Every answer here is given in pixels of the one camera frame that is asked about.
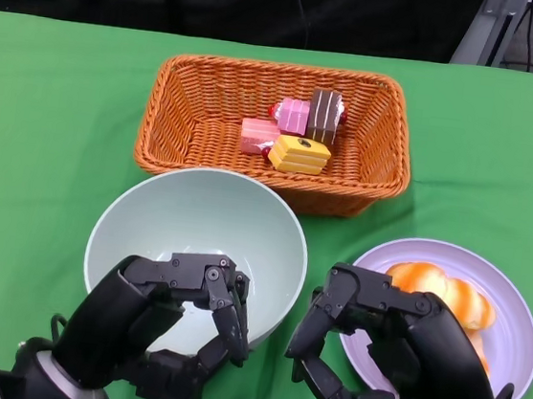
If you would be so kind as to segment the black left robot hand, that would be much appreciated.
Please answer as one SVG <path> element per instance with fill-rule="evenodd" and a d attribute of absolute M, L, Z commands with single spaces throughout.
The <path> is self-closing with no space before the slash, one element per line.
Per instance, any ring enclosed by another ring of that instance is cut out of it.
<path fill-rule="evenodd" d="M 125 380 L 145 399 L 202 399 L 220 367 L 248 359 L 249 283 L 225 255 L 177 253 L 168 261 L 128 256 L 65 324 L 53 357 L 84 388 Z M 149 352 L 184 317 L 184 302 L 210 310 L 217 335 L 192 356 Z"/>

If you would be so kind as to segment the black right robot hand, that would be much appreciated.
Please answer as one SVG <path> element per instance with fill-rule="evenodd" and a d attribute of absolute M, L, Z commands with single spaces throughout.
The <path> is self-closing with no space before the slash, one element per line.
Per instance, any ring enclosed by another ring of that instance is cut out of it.
<path fill-rule="evenodd" d="M 394 391 L 351 392 L 321 359 L 330 331 L 365 331 L 367 352 Z M 316 399 L 494 399 L 482 362 L 451 310 L 431 292 L 405 293 L 388 275 L 336 263 L 285 352 L 292 379 Z"/>

